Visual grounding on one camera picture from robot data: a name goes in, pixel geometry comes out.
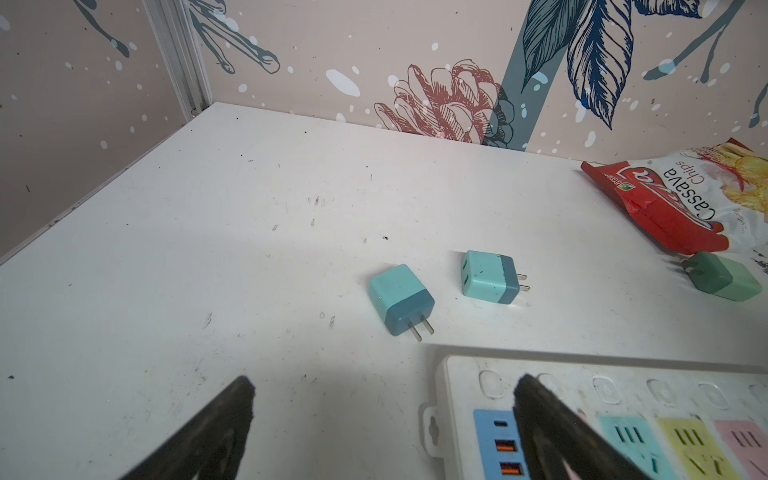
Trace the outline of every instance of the power adapter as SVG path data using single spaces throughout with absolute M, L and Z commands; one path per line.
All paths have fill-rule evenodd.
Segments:
M 462 291 L 472 298 L 508 305 L 520 290 L 531 289 L 518 282 L 526 278 L 515 271 L 515 262 L 506 255 L 470 250 L 462 260 Z
M 699 252 L 683 260 L 682 267 L 702 292 L 743 302 L 763 291 L 763 286 L 744 265 L 714 253 Z
M 435 332 L 427 321 L 435 299 L 407 265 L 398 265 L 374 276 L 368 288 L 368 297 L 392 335 L 398 336 L 410 329 L 421 342 L 422 336 L 415 328 L 420 323 L 424 323 L 430 335 Z

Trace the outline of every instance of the power strip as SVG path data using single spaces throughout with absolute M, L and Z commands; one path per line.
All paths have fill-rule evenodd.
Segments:
M 511 413 L 525 373 L 654 480 L 768 479 L 766 375 L 448 356 L 422 415 L 448 480 L 528 478 Z

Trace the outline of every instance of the red chip bag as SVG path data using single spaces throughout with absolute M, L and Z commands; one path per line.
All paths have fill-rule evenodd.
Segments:
M 733 138 L 581 169 L 669 250 L 692 255 L 768 243 L 768 161 Z

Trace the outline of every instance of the floral wallpaper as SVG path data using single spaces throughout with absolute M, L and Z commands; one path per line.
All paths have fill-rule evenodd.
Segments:
M 215 101 L 602 163 L 768 154 L 762 0 L 188 3 Z
M 0 263 L 184 123 L 141 0 L 0 2 Z

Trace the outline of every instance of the usb port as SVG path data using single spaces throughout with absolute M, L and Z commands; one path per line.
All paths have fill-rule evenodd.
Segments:
M 496 450 L 498 452 L 517 452 L 518 446 L 515 440 L 496 440 Z
M 499 462 L 499 466 L 502 467 L 502 475 L 522 475 L 523 468 L 517 462 Z

